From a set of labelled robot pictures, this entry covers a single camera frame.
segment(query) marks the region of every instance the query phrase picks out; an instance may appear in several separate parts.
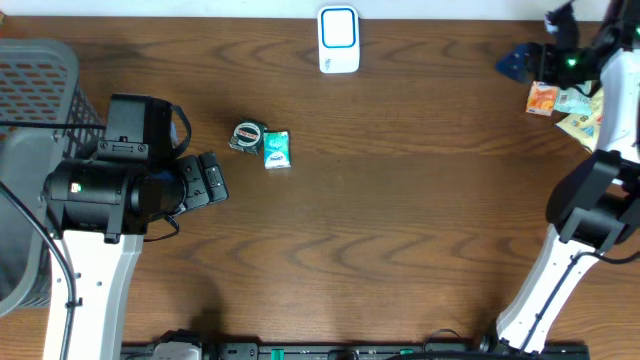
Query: wood grain tabletop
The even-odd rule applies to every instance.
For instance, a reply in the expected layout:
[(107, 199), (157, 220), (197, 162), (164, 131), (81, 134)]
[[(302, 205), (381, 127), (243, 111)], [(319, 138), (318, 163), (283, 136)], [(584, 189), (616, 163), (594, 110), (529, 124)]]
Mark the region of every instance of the wood grain tabletop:
[[(178, 328), (264, 342), (421, 342), (440, 328), (474, 338), (512, 301), (551, 190), (588, 154), (525, 114), (528, 86), (493, 65), (552, 39), (542, 22), (360, 26), (360, 69), (324, 75), (314, 20), (5, 19), (2, 37), (74, 49), (103, 118), (112, 93), (163, 98), (192, 122), (189, 152), (219, 156), (230, 199), (145, 245), (124, 341)], [(229, 148), (241, 116), (290, 131), (291, 169)], [(639, 358), (639, 273), (596, 265), (550, 339), (584, 341), (592, 359)], [(47, 314), (0, 318), (0, 358), (40, 358)]]

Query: light green packet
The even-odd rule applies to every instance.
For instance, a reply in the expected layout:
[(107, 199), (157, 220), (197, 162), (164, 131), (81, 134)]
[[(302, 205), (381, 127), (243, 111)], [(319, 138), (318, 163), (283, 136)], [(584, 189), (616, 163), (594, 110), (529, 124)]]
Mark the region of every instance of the light green packet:
[(288, 131), (264, 134), (264, 167), (267, 169), (291, 167)]

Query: gray plastic basket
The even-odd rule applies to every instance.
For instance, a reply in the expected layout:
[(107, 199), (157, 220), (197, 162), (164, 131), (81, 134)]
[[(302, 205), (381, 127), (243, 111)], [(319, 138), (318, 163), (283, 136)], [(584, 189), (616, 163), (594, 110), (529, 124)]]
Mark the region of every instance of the gray plastic basket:
[[(0, 120), (100, 123), (78, 83), (78, 59), (51, 40), (0, 40)], [(0, 126), (0, 180), (46, 225), (42, 187), (63, 158), (102, 130)], [(49, 252), (31, 225), (0, 196), (0, 316), (48, 306)]]

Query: yellow packet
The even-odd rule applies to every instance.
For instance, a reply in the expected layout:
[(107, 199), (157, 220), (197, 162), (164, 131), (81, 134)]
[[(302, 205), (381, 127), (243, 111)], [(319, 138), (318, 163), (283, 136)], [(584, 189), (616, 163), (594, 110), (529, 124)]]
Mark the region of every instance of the yellow packet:
[(604, 107), (604, 91), (598, 90), (591, 98), (591, 115), (570, 114), (556, 124), (567, 134), (578, 140), (582, 146), (593, 152), (600, 135), (602, 124), (602, 108)]
[(529, 91), (526, 111), (531, 114), (551, 116), (557, 96), (557, 87), (534, 81)]

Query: teal packet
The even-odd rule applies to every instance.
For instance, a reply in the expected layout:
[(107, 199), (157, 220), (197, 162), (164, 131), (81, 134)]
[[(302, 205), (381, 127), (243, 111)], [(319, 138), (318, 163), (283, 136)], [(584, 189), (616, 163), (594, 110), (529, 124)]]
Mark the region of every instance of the teal packet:
[(291, 167), (288, 131), (264, 134), (264, 167), (267, 169)]

